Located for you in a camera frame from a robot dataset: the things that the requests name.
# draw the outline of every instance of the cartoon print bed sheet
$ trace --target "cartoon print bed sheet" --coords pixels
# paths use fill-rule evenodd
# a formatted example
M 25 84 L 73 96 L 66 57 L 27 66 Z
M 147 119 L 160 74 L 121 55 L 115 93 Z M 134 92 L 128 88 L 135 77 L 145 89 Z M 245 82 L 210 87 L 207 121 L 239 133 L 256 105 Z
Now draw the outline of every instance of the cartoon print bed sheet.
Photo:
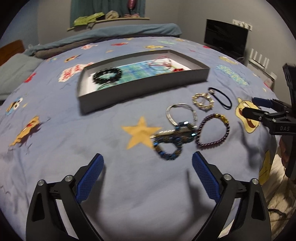
M 85 66 L 159 48 L 208 65 L 207 82 L 80 114 L 76 85 Z M 259 122 L 245 119 L 242 109 L 254 107 L 253 96 L 275 95 L 235 60 L 174 37 L 114 39 L 45 60 L 0 107 L 0 208 L 12 227 L 25 239 L 28 207 L 38 180 L 60 181 L 100 153 L 105 175 L 81 205 L 104 240 L 191 240 L 215 205 L 192 167 L 197 148 L 194 142 L 186 144 L 180 157 L 165 161 L 152 149 L 149 135 L 173 128 L 165 115 L 168 106 L 187 103 L 194 107 L 191 97 L 208 87 L 223 91 L 233 107 L 225 110 L 216 102 L 207 113 L 196 109 L 198 125 L 212 113 L 223 114 L 230 122 L 227 140 L 201 151 L 203 156 L 237 180 L 256 177 L 264 183 L 277 141 Z M 172 115 L 177 122 L 192 120 L 186 110 L 174 109 Z M 204 126 L 201 142 L 216 141 L 224 132 L 219 120 L 211 120 Z M 170 146 L 164 149 L 171 151 Z

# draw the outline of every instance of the gray box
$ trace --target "gray box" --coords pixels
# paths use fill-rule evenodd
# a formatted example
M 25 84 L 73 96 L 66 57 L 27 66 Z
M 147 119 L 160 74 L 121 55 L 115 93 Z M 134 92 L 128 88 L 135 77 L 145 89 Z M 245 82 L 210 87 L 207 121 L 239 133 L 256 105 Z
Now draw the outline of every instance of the gray box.
M 188 67 L 190 70 L 155 75 L 111 86 L 105 89 L 85 94 L 82 82 L 93 73 L 107 68 L 114 68 L 143 61 L 152 61 L 161 56 Z M 104 60 L 85 67 L 78 80 L 77 97 L 83 114 L 116 104 L 145 94 L 175 88 L 182 85 L 206 81 L 210 68 L 205 64 L 173 50 L 155 50 L 133 53 Z

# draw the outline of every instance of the gray wall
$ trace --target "gray wall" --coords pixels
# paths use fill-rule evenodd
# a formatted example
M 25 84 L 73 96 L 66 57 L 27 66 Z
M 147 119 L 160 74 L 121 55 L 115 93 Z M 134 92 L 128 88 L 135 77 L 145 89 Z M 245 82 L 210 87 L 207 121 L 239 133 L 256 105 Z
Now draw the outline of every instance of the gray wall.
M 71 0 L 41 0 L 38 7 L 38 36 L 41 44 L 89 31 L 70 30 Z M 179 0 L 146 0 L 145 16 L 150 20 L 118 20 L 97 23 L 93 29 L 125 24 L 177 23 Z
M 39 0 L 30 0 L 17 13 L 0 39 L 0 47 L 21 39 L 25 49 L 29 44 L 37 45 L 37 8 Z
M 296 40 L 276 10 L 265 0 L 182 0 L 178 24 L 182 38 L 203 43 L 206 19 L 232 23 L 233 19 L 253 25 L 247 42 L 247 57 L 251 48 L 270 59 L 267 71 L 278 79 L 274 92 L 290 103 L 282 66 L 296 63 Z

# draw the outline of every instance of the television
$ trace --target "television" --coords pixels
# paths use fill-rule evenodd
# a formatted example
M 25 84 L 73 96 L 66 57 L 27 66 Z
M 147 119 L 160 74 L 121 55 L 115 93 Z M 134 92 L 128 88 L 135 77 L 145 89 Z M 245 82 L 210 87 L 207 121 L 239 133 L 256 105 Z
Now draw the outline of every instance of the television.
M 230 57 L 243 57 L 249 30 L 234 24 L 207 19 L 206 44 Z

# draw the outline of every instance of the screw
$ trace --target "screw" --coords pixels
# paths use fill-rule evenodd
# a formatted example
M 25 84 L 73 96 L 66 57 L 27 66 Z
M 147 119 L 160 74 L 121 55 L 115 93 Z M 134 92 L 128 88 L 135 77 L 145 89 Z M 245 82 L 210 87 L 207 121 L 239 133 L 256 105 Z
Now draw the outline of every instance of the screw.
M 39 180 L 37 184 L 38 186 L 42 186 L 44 184 L 44 180 Z
M 252 179 L 252 183 L 254 183 L 255 185 L 259 184 L 259 181 L 256 178 Z
M 229 175 L 229 174 L 224 174 L 224 179 L 227 180 L 227 181 L 230 181 L 232 179 L 232 176 Z
M 65 177 L 65 181 L 66 181 L 66 182 L 69 182 L 69 181 L 71 181 L 72 179 L 73 179 L 73 177 L 72 177 L 71 175 L 68 175 L 68 176 Z

